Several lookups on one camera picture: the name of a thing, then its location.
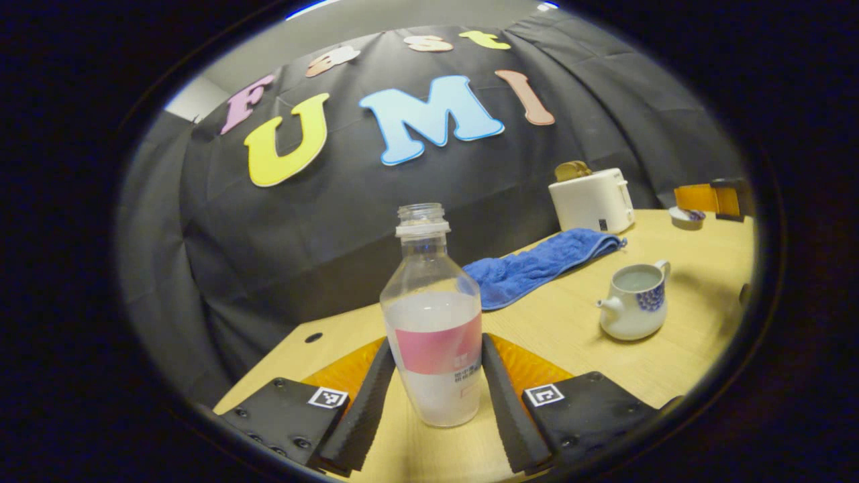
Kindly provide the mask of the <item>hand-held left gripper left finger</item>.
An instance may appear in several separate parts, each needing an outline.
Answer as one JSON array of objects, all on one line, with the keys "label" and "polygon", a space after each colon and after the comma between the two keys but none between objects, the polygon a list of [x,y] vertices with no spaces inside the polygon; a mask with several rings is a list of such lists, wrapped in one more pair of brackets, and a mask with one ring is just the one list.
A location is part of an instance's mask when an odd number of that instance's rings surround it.
[{"label": "hand-held left gripper left finger", "polygon": [[273,377],[219,419],[291,464],[349,477],[363,469],[393,370],[380,337],[301,381]]}]

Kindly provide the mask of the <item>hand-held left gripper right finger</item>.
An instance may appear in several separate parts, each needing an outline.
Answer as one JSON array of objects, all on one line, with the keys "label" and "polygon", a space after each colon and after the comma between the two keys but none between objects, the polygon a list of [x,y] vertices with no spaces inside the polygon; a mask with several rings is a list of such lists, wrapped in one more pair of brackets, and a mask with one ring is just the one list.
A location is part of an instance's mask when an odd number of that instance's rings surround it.
[{"label": "hand-held left gripper right finger", "polygon": [[575,376],[492,333],[482,336],[482,365],[513,473],[585,464],[668,410],[651,407],[604,373]]}]

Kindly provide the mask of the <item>white teacup lid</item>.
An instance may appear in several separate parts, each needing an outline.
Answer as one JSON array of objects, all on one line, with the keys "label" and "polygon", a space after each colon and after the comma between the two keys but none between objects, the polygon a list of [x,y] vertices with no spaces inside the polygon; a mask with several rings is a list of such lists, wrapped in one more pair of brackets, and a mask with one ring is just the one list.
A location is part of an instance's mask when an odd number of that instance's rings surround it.
[{"label": "white teacup lid", "polygon": [[672,206],[668,210],[671,223],[675,228],[696,231],[703,228],[706,213],[699,210],[683,210],[678,206]]}]

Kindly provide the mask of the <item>clear water bottle pink label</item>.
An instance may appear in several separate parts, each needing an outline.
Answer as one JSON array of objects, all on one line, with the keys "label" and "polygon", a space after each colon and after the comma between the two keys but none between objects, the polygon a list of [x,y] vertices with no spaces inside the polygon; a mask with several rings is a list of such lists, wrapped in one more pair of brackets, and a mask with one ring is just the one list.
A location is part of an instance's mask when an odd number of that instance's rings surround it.
[{"label": "clear water bottle pink label", "polygon": [[448,253],[438,203],[401,206],[402,259],[380,295],[387,339],[411,406],[424,424],[466,424],[481,403],[481,292]]}]

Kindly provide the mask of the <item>white teacup blue flower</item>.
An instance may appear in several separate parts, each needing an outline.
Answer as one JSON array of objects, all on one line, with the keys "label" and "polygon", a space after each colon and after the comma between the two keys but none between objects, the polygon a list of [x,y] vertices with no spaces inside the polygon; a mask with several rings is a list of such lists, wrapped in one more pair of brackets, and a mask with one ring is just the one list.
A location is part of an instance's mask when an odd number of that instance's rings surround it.
[{"label": "white teacup blue flower", "polygon": [[668,260],[629,265],[615,272],[608,295],[595,303],[601,310],[602,330],[621,341],[644,339],[656,333],[668,316],[666,283],[670,272]]}]

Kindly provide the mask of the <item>white toaster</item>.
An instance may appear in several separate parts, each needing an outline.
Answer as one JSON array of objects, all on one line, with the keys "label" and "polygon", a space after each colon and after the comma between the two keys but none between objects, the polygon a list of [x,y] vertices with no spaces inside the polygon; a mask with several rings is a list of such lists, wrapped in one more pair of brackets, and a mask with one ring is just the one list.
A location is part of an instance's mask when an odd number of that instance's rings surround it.
[{"label": "white toaster", "polygon": [[636,222],[628,181],[619,168],[549,184],[562,231],[576,228],[622,233]]}]

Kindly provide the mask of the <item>blue towel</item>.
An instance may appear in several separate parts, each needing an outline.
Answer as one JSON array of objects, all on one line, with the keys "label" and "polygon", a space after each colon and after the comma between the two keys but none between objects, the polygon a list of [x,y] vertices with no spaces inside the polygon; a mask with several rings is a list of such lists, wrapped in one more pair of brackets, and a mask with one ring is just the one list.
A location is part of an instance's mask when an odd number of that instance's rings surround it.
[{"label": "blue towel", "polygon": [[627,245],[613,233],[576,228],[544,239],[531,250],[502,258],[485,258],[464,266],[481,290],[484,311],[505,308],[573,268],[607,256]]}]

